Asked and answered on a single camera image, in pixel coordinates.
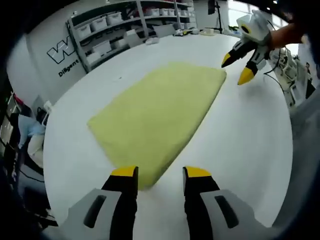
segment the white tabletop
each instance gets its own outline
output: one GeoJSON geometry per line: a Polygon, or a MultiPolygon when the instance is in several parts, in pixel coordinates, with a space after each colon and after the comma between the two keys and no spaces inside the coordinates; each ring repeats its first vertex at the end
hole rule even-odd
{"type": "MultiPolygon", "coordinates": [[[[58,224],[67,218],[68,208],[101,188],[114,169],[87,121],[167,62],[220,68],[236,41],[219,34],[164,37],[159,44],[139,45],[108,60],[62,96],[48,119],[44,141],[45,186],[58,224]]],[[[185,165],[211,172],[221,189],[231,190],[253,208],[258,221],[273,224],[291,174],[291,123],[279,85],[263,77],[269,64],[251,82],[237,85],[251,55],[226,67],[226,81],[190,142],[150,190],[138,193],[135,239],[189,239],[185,165]]]]}

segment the yellow towel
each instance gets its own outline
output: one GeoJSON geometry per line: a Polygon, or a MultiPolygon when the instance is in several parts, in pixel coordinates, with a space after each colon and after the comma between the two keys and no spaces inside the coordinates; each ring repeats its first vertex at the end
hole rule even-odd
{"type": "Polygon", "coordinates": [[[138,166],[139,189],[149,188],[188,144],[226,75],[171,62],[125,90],[87,124],[114,166],[138,166]]]}

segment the white table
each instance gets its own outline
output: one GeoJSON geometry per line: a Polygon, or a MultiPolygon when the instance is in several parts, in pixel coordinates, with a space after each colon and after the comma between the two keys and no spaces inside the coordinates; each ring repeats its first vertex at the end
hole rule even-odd
{"type": "MultiPolygon", "coordinates": [[[[62,96],[48,119],[44,141],[46,191],[58,224],[67,218],[69,207],[101,188],[114,169],[87,121],[169,61],[220,68],[237,40],[226,35],[164,37],[159,44],[143,44],[108,60],[62,96]]],[[[263,78],[269,64],[251,82],[237,85],[251,55],[226,68],[226,81],[191,141],[150,190],[138,193],[134,239],[189,239],[185,165],[210,171],[219,187],[247,202],[265,226],[276,219],[291,174],[291,123],[279,85],[263,78]]]]}

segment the shelving unit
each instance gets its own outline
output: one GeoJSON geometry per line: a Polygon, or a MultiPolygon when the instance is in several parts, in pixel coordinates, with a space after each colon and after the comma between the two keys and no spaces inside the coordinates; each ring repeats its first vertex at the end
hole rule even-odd
{"type": "Polygon", "coordinates": [[[177,16],[178,10],[194,12],[193,2],[185,3],[177,2],[177,0],[118,0],[71,16],[66,22],[66,27],[79,60],[84,70],[88,73],[106,60],[129,48],[128,45],[118,48],[115,48],[113,45],[115,41],[124,38],[126,31],[135,29],[139,38],[145,41],[155,35],[152,26],[176,23],[175,27],[181,29],[181,22],[193,22],[194,26],[196,26],[195,17],[177,16]],[[145,15],[146,9],[148,8],[174,9],[175,16],[145,15]],[[121,12],[123,21],[107,25],[84,37],[79,36],[78,29],[85,25],[90,25],[93,21],[106,17],[108,14],[114,12],[121,12]],[[104,41],[110,42],[111,51],[103,54],[98,60],[89,63],[87,56],[93,52],[93,47],[104,41]]]}

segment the yellow cloth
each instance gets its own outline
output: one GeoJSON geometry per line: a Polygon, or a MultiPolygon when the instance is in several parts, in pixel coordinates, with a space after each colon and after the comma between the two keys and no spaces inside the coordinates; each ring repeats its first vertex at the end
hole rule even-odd
{"type": "Polygon", "coordinates": [[[171,62],[125,90],[87,124],[114,166],[138,166],[139,189],[149,188],[187,145],[226,75],[171,62]]]}

